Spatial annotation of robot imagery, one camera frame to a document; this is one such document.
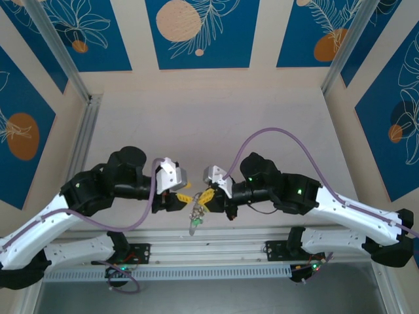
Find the small clear plastic object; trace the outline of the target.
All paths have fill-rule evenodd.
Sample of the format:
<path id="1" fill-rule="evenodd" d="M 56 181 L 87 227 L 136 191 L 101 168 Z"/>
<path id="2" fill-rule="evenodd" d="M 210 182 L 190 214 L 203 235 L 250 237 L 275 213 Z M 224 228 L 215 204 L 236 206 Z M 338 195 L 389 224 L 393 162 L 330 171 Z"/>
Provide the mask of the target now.
<path id="1" fill-rule="evenodd" d="M 189 215 L 190 226 L 189 226 L 189 235 L 193 236 L 197 227 L 199 227 L 204 221 L 205 209 L 200 206 L 194 206 Z"/>

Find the aluminum base rail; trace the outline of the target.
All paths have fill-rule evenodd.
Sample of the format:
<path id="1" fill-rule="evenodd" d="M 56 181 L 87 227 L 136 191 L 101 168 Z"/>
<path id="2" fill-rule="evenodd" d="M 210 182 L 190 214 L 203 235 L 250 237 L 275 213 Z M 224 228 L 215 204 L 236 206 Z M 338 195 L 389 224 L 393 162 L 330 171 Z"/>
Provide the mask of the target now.
<path id="1" fill-rule="evenodd" d="M 130 243 L 151 244 L 150 265 L 208 266 L 266 264 L 264 245 L 285 240 L 289 228 L 138 230 L 127 232 Z"/>

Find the aluminum frame side bar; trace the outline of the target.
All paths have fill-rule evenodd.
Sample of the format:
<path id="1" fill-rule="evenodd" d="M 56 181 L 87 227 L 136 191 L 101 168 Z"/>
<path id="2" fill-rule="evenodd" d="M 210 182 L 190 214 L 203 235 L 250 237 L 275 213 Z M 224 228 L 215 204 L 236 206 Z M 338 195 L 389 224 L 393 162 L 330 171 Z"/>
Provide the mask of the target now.
<path id="1" fill-rule="evenodd" d="M 102 94 L 94 94 L 90 97 L 90 101 L 86 106 L 82 116 L 82 121 L 75 141 L 75 146 L 65 181 L 72 179 L 74 175 L 76 175 L 78 172 L 81 172 L 85 167 L 92 136 L 96 127 L 96 121 L 98 119 L 102 98 Z"/>

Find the aluminum frame post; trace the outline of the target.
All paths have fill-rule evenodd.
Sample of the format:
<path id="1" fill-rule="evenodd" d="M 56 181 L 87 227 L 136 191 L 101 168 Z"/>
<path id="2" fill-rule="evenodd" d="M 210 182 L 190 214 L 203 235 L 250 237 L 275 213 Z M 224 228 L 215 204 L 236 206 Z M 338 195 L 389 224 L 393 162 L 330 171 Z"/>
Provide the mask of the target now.
<path id="1" fill-rule="evenodd" d="M 326 96 L 337 79 L 349 87 L 369 52 L 401 4 L 402 0 L 357 0 L 359 10 L 321 85 Z"/>
<path id="2" fill-rule="evenodd" d="M 75 91 L 85 103 L 89 104 L 90 92 L 44 8 L 38 0 L 22 0 L 22 3 Z"/>

